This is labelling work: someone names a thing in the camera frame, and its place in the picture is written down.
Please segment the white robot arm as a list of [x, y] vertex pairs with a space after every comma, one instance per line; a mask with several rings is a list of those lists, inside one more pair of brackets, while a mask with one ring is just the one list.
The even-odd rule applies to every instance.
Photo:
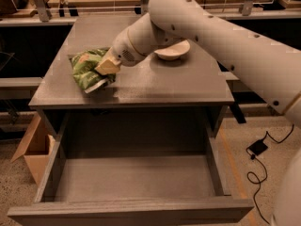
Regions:
[[301, 127], [301, 51], [213, 16], [195, 0], [149, 0], [148, 12], [115, 38], [96, 71], [117, 73], [180, 39], [200, 46]]

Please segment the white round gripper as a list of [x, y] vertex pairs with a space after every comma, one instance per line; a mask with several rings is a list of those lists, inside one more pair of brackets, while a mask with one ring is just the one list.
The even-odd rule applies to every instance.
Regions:
[[114, 56], [104, 57], [95, 67], [101, 75], [113, 74], [120, 71], [120, 61], [123, 66], [133, 67], [145, 59], [131, 43], [129, 29], [122, 30], [112, 44]]

